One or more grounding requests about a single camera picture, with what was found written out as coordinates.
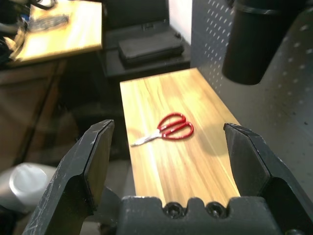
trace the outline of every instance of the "wood grain surface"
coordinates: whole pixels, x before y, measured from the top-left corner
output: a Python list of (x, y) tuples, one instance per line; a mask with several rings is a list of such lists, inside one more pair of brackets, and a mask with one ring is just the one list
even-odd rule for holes
[(183, 141), (157, 139), (130, 147), (137, 196), (163, 205), (190, 197), (227, 205), (239, 196), (232, 177), (223, 125), (237, 123), (197, 69), (122, 82), (129, 143), (153, 132), (171, 112), (186, 115), (195, 132)]
[(102, 5), (92, 1), (58, 0), (51, 10), (32, 6), (34, 19), (68, 15), (69, 24), (43, 32), (28, 32), (17, 61), (11, 66), (41, 62), (102, 48)]

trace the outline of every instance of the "scissors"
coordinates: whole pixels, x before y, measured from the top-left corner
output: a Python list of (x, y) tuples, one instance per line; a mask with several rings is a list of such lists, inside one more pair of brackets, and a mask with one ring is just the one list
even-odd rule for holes
[[(172, 118), (172, 117), (180, 117), (181, 119), (171, 122), (166, 125), (162, 125), (167, 119)], [(186, 126), (190, 127), (190, 132), (188, 134), (185, 134), (182, 136), (171, 137), (173, 133), (185, 128)], [(152, 141), (156, 138), (162, 138), (164, 140), (171, 140), (171, 141), (182, 140), (182, 139), (186, 139), (190, 137), (193, 133), (194, 133), (194, 126), (191, 122), (186, 121), (185, 115), (180, 114), (180, 113), (171, 113), (160, 121), (160, 123), (157, 126), (157, 129), (151, 135), (138, 139), (134, 144), (131, 144), (131, 146), (141, 145), (146, 142)]]

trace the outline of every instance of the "pegboard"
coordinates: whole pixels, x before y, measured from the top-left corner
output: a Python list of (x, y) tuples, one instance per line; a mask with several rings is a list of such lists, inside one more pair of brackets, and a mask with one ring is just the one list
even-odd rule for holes
[(236, 84), (222, 75), (235, 12), (225, 0), (194, 0), (191, 66), (244, 127), (262, 135), (313, 200), (313, 8), (283, 39), (261, 83)]

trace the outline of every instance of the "scissor blade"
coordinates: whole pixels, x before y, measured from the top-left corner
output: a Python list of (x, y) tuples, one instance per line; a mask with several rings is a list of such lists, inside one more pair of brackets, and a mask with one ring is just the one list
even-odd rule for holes
[(152, 141), (156, 138), (160, 137), (160, 132), (159, 130), (157, 130), (156, 132), (154, 132), (152, 135), (149, 135), (149, 136), (145, 136), (145, 137), (142, 137), (140, 139), (138, 139), (135, 143), (131, 144), (131, 147), (133, 146), (138, 146), (138, 145), (142, 145), (146, 142), (149, 142), (149, 141)]

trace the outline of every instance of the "scissor handle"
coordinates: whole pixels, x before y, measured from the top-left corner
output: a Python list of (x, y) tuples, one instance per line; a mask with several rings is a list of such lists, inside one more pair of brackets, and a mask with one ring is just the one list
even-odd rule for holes
[[(177, 121), (173, 121), (171, 123), (168, 123), (164, 126), (162, 126), (162, 124), (169, 118), (172, 118), (172, 117), (181, 117), (181, 119), (177, 120)], [(165, 116), (161, 121), (160, 123), (158, 124), (157, 128), (161, 131), (164, 131), (165, 129), (168, 129), (168, 128), (171, 128), (173, 126), (176, 126), (178, 124), (181, 124), (181, 123), (184, 123), (186, 122), (186, 117), (184, 114), (181, 114), (181, 113), (171, 113), (167, 116)]]
[[(171, 134), (185, 128), (186, 126), (189, 126), (190, 127), (190, 132), (185, 134), (185, 135), (182, 135), (182, 136), (173, 136), (173, 137), (170, 137)], [(190, 137), (192, 134), (194, 133), (194, 126), (191, 122), (184, 122), (182, 124), (180, 124), (179, 126), (176, 126), (176, 127), (173, 127), (172, 129), (164, 132), (164, 133), (161, 133), (161, 136), (163, 139), (166, 139), (166, 140), (182, 140), (182, 139), (185, 139), (185, 138), (188, 138)]]

